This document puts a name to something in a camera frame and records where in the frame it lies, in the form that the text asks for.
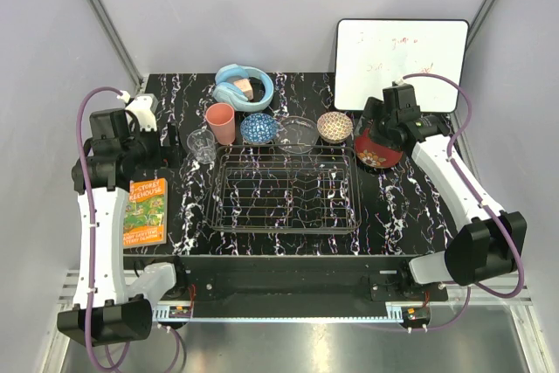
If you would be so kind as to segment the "black wire dish rack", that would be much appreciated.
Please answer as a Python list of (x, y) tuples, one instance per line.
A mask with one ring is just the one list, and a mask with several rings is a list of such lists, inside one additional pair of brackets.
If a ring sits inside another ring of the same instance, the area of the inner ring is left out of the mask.
[(215, 231), (333, 235), (361, 224), (355, 153), (315, 145), (303, 154), (278, 145), (217, 150), (206, 221)]

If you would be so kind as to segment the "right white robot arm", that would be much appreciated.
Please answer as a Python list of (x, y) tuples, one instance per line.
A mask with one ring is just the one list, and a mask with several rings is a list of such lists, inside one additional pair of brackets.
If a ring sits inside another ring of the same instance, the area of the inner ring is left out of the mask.
[(481, 287), (484, 280), (517, 273), (517, 285), (506, 296), (517, 295), (525, 280), (526, 219), (505, 211), (485, 192), (453, 147), (444, 122), (423, 116), (414, 100), (370, 97), (358, 127), (355, 151), (361, 162), (388, 169), (408, 156), (433, 183), (458, 231), (444, 251), (410, 260), (396, 280), (399, 294), (415, 300), (431, 283)]

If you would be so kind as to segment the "clear plastic tumbler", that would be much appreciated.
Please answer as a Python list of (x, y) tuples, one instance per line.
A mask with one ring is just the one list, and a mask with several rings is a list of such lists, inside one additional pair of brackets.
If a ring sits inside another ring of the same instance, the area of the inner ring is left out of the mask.
[(207, 129), (198, 129), (187, 137), (187, 146), (194, 158), (201, 164), (209, 164), (216, 159), (216, 140)]

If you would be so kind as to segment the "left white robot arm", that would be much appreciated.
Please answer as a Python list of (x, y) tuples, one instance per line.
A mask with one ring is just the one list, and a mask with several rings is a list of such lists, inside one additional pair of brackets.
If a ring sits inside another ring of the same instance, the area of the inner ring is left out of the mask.
[(178, 147), (160, 142), (154, 95), (122, 92), (121, 100), (124, 107), (91, 113), (91, 135), (77, 139), (79, 160), (72, 168), (81, 218), (79, 282), (57, 328), (93, 347), (148, 338), (158, 301), (180, 299), (189, 287), (171, 260), (147, 266), (131, 284), (125, 280), (123, 228), (132, 177), (173, 162)]

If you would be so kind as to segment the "beige patterned bowl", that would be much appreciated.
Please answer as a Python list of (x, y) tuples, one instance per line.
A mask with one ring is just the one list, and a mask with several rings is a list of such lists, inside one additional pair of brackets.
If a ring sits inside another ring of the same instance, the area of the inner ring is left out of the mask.
[(328, 112), (318, 119), (317, 130), (323, 141), (339, 144), (352, 134), (353, 122), (344, 113)]

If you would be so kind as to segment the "blue triangle pattern bowl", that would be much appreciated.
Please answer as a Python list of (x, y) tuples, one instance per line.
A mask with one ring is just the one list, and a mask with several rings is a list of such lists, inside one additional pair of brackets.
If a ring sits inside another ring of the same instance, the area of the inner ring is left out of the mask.
[(250, 144), (267, 144), (274, 139), (277, 131), (277, 121), (272, 116), (262, 113), (248, 115), (240, 125), (243, 140)]

